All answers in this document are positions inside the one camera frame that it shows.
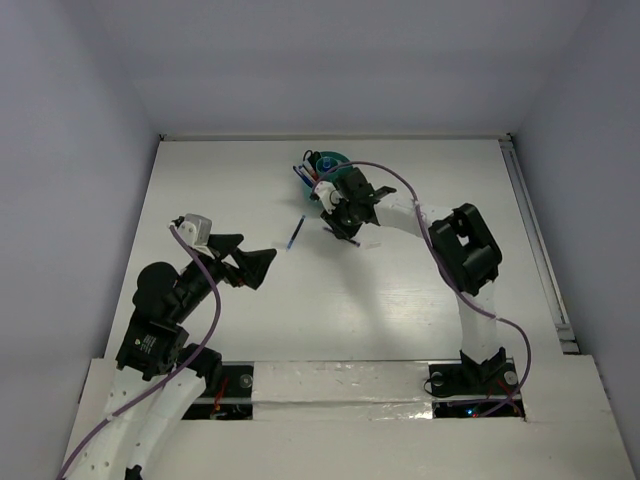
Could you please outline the purple dark gel pen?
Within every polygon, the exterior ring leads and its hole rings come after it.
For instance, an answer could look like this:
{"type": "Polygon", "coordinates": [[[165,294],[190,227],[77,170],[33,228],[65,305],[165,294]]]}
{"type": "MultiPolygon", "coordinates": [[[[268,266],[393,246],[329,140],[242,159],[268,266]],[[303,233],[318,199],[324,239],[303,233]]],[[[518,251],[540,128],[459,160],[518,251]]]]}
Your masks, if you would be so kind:
{"type": "Polygon", "coordinates": [[[344,241],[347,242],[357,248],[359,248],[361,246],[361,243],[353,238],[347,238],[342,234],[339,234],[338,232],[334,231],[333,229],[329,228],[329,227],[323,227],[323,230],[327,233],[329,233],[330,235],[332,235],[334,238],[336,238],[337,240],[340,241],[344,241]]]}

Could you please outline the red pen refill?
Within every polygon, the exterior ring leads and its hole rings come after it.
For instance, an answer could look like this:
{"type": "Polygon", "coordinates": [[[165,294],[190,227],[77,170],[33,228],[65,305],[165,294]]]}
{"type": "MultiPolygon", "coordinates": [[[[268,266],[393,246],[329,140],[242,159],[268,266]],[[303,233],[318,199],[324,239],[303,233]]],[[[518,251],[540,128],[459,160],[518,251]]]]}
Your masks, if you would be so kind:
{"type": "Polygon", "coordinates": [[[311,169],[310,167],[304,166],[305,171],[309,174],[309,176],[311,177],[312,181],[315,183],[318,181],[318,176],[317,174],[313,171],[313,169],[311,169]]]}

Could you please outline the blue ballpoint pen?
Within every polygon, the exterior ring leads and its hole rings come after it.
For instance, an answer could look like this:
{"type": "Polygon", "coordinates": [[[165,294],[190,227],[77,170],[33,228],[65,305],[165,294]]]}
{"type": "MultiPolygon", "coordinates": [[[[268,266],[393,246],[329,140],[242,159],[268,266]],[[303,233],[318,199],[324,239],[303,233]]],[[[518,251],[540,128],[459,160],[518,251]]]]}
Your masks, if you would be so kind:
{"type": "Polygon", "coordinates": [[[299,166],[292,166],[292,169],[294,171],[294,173],[303,181],[303,183],[312,188],[314,186],[314,182],[312,181],[311,177],[309,176],[309,174],[305,171],[304,167],[299,167],[299,166]]]}

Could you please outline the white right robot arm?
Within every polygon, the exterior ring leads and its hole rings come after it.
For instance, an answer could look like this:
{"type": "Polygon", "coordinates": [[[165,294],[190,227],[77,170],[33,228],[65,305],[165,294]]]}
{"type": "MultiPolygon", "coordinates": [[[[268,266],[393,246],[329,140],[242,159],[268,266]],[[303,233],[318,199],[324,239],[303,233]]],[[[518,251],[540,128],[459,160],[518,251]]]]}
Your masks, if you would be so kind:
{"type": "Polygon", "coordinates": [[[339,239],[351,240],[362,225],[371,224],[426,242],[440,275],[457,296],[462,384],[473,392],[491,386],[506,363],[494,308],[503,256],[479,210],[469,203],[451,211],[423,207],[415,195],[402,196],[389,186],[374,188],[358,168],[318,182],[311,198],[320,202],[321,218],[339,239]]]}

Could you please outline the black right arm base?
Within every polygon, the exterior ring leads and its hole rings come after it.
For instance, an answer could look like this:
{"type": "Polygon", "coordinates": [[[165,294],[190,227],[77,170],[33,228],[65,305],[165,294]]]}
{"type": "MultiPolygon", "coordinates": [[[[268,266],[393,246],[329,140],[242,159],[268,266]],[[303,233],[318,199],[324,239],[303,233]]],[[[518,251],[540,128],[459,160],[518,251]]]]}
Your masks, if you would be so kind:
{"type": "Polygon", "coordinates": [[[437,419],[524,419],[524,404],[515,392],[518,385],[514,362],[500,347],[482,364],[476,364],[463,352],[459,361],[431,364],[423,390],[432,398],[437,419]]]}

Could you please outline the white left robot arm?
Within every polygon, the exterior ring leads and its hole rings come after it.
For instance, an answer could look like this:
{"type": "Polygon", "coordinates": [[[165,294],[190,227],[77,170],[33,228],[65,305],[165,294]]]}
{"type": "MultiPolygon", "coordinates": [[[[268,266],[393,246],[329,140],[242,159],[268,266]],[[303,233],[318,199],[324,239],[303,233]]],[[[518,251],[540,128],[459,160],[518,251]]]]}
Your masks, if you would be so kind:
{"type": "Polygon", "coordinates": [[[199,343],[189,342],[183,322],[207,296],[220,296],[221,283],[258,289],[277,255],[241,250],[240,234],[190,239],[170,231],[191,261],[182,271],[154,262],[139,273],[102,418],[67,456],[60,479],[149,478],[189,407],[221,383],[222,356],[207,346],[221,311],[199,343]]]}

